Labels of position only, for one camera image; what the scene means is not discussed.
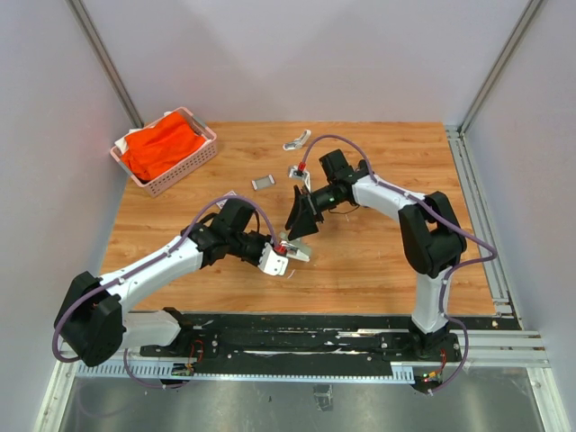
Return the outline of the grey white stapler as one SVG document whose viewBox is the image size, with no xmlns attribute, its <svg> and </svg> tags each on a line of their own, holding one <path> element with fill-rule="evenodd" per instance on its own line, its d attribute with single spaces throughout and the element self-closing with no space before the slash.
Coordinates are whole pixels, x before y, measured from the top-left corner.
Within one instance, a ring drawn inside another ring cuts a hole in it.
<svg viewBox="0 0 576 432">
<path fill-rule="evenodd" d="M 293 260 L 309 262 L 311 260 L 311 247 L 303 243 L 300 239 L 289 240 L 288 234 L 281 231 L 279 234 L 281 246 L 286 249 L 286 256 Z"/>
</svg>

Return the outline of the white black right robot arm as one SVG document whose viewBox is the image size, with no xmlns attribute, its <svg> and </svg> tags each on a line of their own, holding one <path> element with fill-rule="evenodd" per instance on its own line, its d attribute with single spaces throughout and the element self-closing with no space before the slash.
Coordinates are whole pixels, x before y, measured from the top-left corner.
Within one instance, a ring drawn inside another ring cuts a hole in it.
<svg viewBox="0 0 576 432">
<path fill-rule="evenodd" d="M 440 192 L 413 194 L 388 184 L 370 175 L 364 160 L 352 167 L 339 149 L 321 157 L 319 163 L 328 184 L 313 192 L 305 186 L 294 188 L 294 203 L 285 223 L 288 239 L 317 233 L 323 214 L 341 203 L 372 209 L 397 221 L 404 255 L 417 274 L 408 349 L 419 360 L 429 359 L 447 343 L 449 272 L 460 264 L 467 248 L 464 236 L 443 223 L 458 225 L 451 203 Z"/>
</svg>

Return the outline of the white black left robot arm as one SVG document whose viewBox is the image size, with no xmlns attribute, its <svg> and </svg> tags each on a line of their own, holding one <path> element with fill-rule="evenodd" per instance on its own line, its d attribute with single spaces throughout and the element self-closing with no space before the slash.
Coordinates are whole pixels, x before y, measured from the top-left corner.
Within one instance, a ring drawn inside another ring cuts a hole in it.
<svg viewBox="0 0 576 432">
<path fill-rule="evenodd" d="M 158 346 L 173 356 L 192 347 L 190 324 L 175 309 L 136 312 L 134 307 L 174 280 L 198 272 L 227 256 L 280 276 L 289 259 L 274 232 L 247 231 L 250 220 L 268 222 L 266 214 L 248 198 L 218 198 L 221 208 L 190 225 L 161 249 L 124 268 L 94 276 L 88 271 L 72 280 L 54 322 L 52 353 L 64 341 L 74 352 L 70 362 L 97 366 L 117 352 Z"/>
</svg>

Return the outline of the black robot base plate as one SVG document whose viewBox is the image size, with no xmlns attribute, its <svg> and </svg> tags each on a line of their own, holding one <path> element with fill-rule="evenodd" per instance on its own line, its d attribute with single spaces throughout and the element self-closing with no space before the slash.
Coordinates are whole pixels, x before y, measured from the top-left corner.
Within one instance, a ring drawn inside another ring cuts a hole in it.
<svg viewBox="0 0 576 432">
<path fill-rule="evenodd" d="M 366 356 L 389 363 L 417 362 L 444 366 L 460 363 L 467 352 L 459 325 L 448 323 L 448 340 L 440 352 L 421 358 L 412 351 L 408 316 L 318 314 L 184 313 L 192 327 L 187 351 L 144 346 L 142 356 L 191 359 L 249 356 Z"/>
</svg>

